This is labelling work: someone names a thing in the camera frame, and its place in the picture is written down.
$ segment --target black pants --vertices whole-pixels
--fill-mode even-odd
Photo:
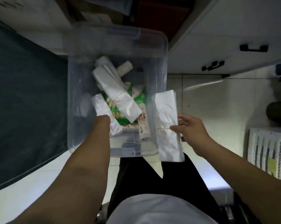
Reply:
[[[219,224],[228,223],[194,164],[184,155],[185,162],[161,162],[163,179],[143,157],[121,158],[107,217],[123,200],[131,196],[165,194],[186,200]]]

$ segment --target person's left arm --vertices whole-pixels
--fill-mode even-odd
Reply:
[[[52,185],[12,224],[94,223],[106,187],[110,159],[109,116],[75,150]]]

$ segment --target person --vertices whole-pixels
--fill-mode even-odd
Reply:
[[[179,114],[170,129],[183,134],[239,194],[262,224],[281,223],[281,180],[216,143],[202,121]],[[106,187],[110,159],[108,116],[66,162],[52,185],[11,223],[94,223]],[[195,166],[162,162],[163,178],[142,157],[121,158],[107,223],[228,223]]]

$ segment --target gray shirt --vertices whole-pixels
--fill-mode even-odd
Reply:
[[[110,215],[106,224],[217,224],[207,214],[175,196],[142,194],[127,198]]]

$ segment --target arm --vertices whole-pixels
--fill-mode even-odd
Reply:
[[[178,117],[182,118],[179,126],[171,129],[183,134],[195,153],[217,170],[261,222],[281,223],[281,180],[216,143],[200,119],[185,114]]]
[[[109,116],[96,118],[52,185],[13,224],[94,223],[107,187],[109,124]]]

